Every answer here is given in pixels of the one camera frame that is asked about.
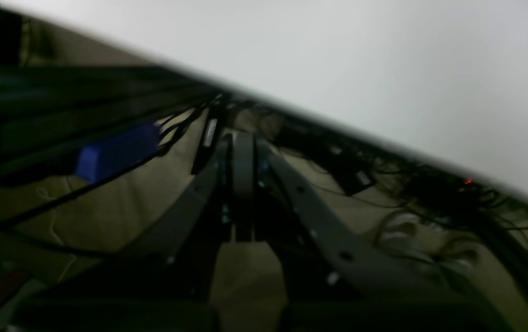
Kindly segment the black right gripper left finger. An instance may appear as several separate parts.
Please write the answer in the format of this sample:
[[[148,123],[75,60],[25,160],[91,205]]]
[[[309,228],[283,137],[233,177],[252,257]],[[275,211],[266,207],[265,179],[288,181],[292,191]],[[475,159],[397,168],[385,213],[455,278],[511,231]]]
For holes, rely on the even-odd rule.
[[[209,304],[214,265],[232,231],[229,194],[241,134],[139,238],[98,266],[23,300],[17,332],[218,332]]]

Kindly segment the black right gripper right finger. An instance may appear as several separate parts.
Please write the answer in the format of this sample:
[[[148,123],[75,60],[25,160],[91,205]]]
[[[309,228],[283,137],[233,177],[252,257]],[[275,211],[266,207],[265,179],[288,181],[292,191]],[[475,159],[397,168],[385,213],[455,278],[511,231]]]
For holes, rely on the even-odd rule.
[[[512,331],[462,274],[352,232],[254,134],[243,135],[243,200],[248,231],[281,262],[281,332]]]

